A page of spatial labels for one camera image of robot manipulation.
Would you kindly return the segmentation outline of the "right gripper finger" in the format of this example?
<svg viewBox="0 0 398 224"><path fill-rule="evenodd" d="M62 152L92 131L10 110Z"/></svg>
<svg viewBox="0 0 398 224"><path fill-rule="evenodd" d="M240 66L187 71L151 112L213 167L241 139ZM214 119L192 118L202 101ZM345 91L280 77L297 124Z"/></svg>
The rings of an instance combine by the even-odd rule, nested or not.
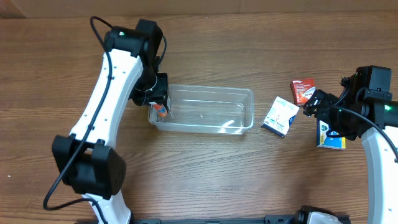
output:
<svg viewBox="0 0 398 224"><path fill-rule="evenodd" d="M315 90L313 92L313 95L310 97L310 99L306 102L305 106L315 106L319 105L323 100L323 91L322 90Z"/></svg>
<svg viewBox="0 0 398 224"><path fill-rule="evenodd" d="M305 116L311 117L316 113L317 105L310 104L309 102L303 105L303 114Z"/></svg>

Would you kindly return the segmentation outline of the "orange bottle white cap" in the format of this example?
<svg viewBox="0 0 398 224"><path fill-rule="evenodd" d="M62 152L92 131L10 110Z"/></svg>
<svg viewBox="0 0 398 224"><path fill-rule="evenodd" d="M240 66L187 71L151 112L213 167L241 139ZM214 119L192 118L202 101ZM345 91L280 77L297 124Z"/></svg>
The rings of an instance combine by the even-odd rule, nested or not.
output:
<svg viewBox="0 0 398 224"><path fill-rule="evenodd" d="M153 107L153 109L156 110L158 116L160 116L161 118L164 118L167 116L167 114L164 114L164 107L162 104L158 104L156 102L151 102L150 104Z"/></svg>

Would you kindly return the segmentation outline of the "red medicine box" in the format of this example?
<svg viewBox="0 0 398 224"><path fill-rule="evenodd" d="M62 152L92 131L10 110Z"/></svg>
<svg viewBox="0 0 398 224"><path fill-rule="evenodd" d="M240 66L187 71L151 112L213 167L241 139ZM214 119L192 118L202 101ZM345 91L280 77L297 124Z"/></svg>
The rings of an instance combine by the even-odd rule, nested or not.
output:
<svg viewBox="0 0 398 224"><path fill-rule="evenodd" d="M292 80L290 82L290 88L292 90L294 104L297 106L304 105L316 90L315 82L312 78Z"/></svg>

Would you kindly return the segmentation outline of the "clear plastic container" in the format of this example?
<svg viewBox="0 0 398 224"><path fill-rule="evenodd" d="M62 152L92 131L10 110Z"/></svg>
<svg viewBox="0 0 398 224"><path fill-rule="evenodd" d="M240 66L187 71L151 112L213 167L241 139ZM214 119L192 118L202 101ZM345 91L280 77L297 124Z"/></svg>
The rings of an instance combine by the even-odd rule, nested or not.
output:
<svg viewBox="0 0 398 224"><path fill-rule="evenodd" d="M169 85L170 111L149 122L161 131L241 135L254 125L254 92L244 88Z"/></svg>

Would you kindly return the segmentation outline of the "white blue medicine box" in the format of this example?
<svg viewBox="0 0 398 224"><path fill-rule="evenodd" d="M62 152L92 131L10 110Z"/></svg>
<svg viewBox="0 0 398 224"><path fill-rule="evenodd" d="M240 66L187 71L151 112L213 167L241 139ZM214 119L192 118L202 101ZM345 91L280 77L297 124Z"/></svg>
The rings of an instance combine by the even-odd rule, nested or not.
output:
<svg viewBox="0 0 398 224"><path fill-rule="evenodd" d="M285 137L298 111L298 106L277 96L261 126L280 137Z"/></svg>

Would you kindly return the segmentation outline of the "blue yellow VapoDrops box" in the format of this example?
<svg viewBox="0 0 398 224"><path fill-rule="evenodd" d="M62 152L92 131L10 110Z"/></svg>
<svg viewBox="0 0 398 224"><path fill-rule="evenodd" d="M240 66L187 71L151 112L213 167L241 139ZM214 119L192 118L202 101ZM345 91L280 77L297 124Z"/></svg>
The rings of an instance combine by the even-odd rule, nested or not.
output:
<svg viewBox="0 0 398 224"><path fill-rule="evenodd" d="M317 120L317 147L325 147L329 149L343 150L346 148L346 139L342 138L331 138L328 137L327 133L331 136L338 135L337 132L333 131L328 124L324 121Z"/></svg>

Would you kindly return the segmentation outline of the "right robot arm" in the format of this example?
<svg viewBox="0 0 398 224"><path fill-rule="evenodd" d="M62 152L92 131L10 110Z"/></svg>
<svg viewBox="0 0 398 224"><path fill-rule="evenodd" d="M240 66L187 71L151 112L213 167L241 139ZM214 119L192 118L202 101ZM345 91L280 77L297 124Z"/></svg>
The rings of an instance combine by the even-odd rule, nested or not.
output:
<svg viewBox="0 0 398 224"><path fill-rule="evenodd" d="M368 223L397 223L397 102L390 68L358 67L341 80L340 97L315 90L303 113L329 125L339 137L361 139L368 166Z"/></svg>

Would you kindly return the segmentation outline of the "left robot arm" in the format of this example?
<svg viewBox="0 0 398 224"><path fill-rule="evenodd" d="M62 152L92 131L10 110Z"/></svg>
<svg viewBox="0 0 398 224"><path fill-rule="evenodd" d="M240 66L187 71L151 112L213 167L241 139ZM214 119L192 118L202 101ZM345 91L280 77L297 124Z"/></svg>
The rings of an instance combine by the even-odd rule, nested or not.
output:
<svg viewBox="0 0 398 224"><path fill-rule="evenodd" d="M159 72L167 41L157 23L145 19L134 29L111 26L98 40L103 63L90 100L70 134L52 143L56 183L88 202L98 223L132 223L121 192L126 163L115 150L117 133L128 101L168 115L168 78Z"/></svg>

